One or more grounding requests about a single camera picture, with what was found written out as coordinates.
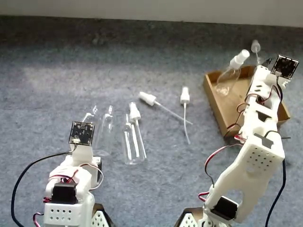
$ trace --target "gray carpet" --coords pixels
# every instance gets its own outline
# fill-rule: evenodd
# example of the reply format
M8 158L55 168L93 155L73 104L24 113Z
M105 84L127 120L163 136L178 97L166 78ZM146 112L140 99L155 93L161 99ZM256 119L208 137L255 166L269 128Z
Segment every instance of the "gray carpet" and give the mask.
M1 226L10 217L13 185L38 157L69 150L71 122L93 104L115 109L115 141L111 158L103 160L105 180L94 192L114 223L124 227L171 227L186 207L202 206L197 193L210 180L203 163L226 144L202 89L205 72L220 69L242 48L258 39L263 57L277 53L303 59L303 29L270 26L146 22L122 20L0 17L0 202ZM247 63L254 63L251 58ZM183 125L157 107L137 100L139 91L182 114L181 87L190 89L187 145ZM287 157L287 184L270 226L298 226L302 221L303 63L284 92L292 115L282 126ZM121 127L128 103L138 101L148 161L126 166ZM235 159L237 149L214 158L214 177ZM33 166L16 197L16 216L26 227L43 212L48 174L63 157ZM264 226L282 183L279 169L243 227Z

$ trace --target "clear plastic bottle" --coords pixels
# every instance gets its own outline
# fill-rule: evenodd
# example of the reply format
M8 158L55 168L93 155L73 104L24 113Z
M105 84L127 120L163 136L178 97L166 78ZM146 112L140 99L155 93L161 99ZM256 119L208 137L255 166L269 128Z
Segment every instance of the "clear plastic bottle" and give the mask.
M230 61L230 65L222 71L215 87L216 92L220 96L227 96L232 90L241 74L240 67L249 56L250 53L247 50L242 50L238 55L234 56Z
M129 121L129 115L125 115L125 124L122 130L122 145L124 162L127 165L136 165L144 161L144 154L139 149L134 124Z
M101 118L100 111L95 105L90 113L86 113L82 122L89 122L95 124L94 137L92 141L92 148L96 156L108 156L112 151L113 143L113 107L110 105L107 112Z
M113 145L113 106L107 108L107 112L103 115L101 127L98 129L98 137L93 145L96 153L101 156L109 156L112 153Z

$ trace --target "white bottle cap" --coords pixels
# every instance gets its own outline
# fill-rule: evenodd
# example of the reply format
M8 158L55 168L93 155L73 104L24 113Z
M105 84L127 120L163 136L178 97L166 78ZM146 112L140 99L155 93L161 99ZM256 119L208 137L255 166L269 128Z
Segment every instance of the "white bottle cap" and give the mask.
M156 101L156 96L147 94L147 93L142 92L142 91L139 93L139 98L142 99L148 105L151 105L151 106L153 106L155 104L155 101Z
M242 50L238 55L234 56L234 58L230 61L230 67L233 69L238 69L244 63L246 59L250 56L249 51Z
M180 96L180 103L181 104L188 104L189 103L189 91L188 91L188 87L183 87L182 88L182 94Z
M260 46L259 42L255 39L254 41L252 41L251 51L253 53L258 53L260 50L261 50L261 46Z
M139 112L135 102L131 102L129 104L129 110L130 110L129 117L132 121L141 119L140 112Z

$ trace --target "perforated plate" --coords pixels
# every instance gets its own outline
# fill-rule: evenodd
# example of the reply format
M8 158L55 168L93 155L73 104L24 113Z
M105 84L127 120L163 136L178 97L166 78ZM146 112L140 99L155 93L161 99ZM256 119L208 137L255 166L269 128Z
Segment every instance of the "perforated plate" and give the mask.
M91 219L91 227L109 227L102 211L98 210Z
M45 224L78 226L81 223L81 204L46 203L44 214Z
M191 213L187 213L184 215L179 227L198 227L198 224L194 216Z

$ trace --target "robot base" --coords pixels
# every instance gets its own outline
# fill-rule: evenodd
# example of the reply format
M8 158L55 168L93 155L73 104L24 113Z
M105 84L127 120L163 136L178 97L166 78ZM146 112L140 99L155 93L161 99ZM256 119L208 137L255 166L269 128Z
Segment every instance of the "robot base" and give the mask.
M174 227L232 227L222 222L214 222L203 213L202 207L186 208Z

